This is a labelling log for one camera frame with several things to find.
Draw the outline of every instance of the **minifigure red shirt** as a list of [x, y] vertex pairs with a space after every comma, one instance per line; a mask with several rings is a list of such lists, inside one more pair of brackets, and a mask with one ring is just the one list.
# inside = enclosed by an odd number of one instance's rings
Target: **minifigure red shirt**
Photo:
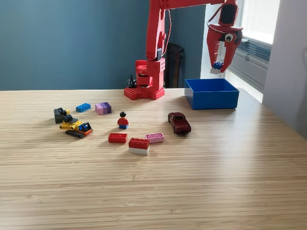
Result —
[[120, 118], [118, 119], [117, 124], [119, 126], [127, 126], [129, 125], [129, 121], [126, 118]]

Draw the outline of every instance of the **googly eye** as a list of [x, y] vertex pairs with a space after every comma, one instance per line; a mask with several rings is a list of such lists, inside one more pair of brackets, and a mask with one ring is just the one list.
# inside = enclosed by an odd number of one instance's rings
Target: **googly eye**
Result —
[[225, 36], [225, 41], [226, 42], [231, 42], [234, 39], [234, 36], [232, 34], [227, 34]]

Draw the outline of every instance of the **blue wall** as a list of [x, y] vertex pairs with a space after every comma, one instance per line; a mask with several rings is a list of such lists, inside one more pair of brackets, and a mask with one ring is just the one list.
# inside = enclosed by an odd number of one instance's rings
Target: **blue wall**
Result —
[[184, 48], [186, 62], [183, 74], [186, 79], [201, 77], [201, 57], [206, 6], [193, 6], [171, 11], [172, 35], [170, 41]]
[[119, 89], [145, 58], [147, 0], [0, 0], [0, 90]]

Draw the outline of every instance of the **white wall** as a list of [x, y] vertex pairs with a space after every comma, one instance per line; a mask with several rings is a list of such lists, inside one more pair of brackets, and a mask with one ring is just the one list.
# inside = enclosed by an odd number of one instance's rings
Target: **white wall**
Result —
[[[206, 15], [205, 15], [205, 22], [207, 22], [212, 15], [217, 11], [217, 9], [220, 7], [220, 4], [217, 5], [206, 5]], [[218, 23], [220, 18], [220, 14], [218, 14], [212, 21], [211, 23]], [[210, 61], [210, 56], [209, 56], [209, 51], [208, 51], [208, 46], [207, 46], [207, 34], [208, 34], [208, 26], [205, 24], [205, 29], [203, 33], [203, 46], [202, 46], [202, 58], [201, 58], [201, 78], [219, 78], [219, 75], [211, 74], [211, 61]]]
[[263, 104], [307, 138], [307, 0], [281, 0]]

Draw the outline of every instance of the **blue bin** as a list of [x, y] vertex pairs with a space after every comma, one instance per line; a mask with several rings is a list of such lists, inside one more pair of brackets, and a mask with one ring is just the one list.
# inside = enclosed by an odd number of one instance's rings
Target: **blue bin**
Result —
[[185, 96], [192, 109], [235, 109], [239, 90], [225, 79], [186, 79]]

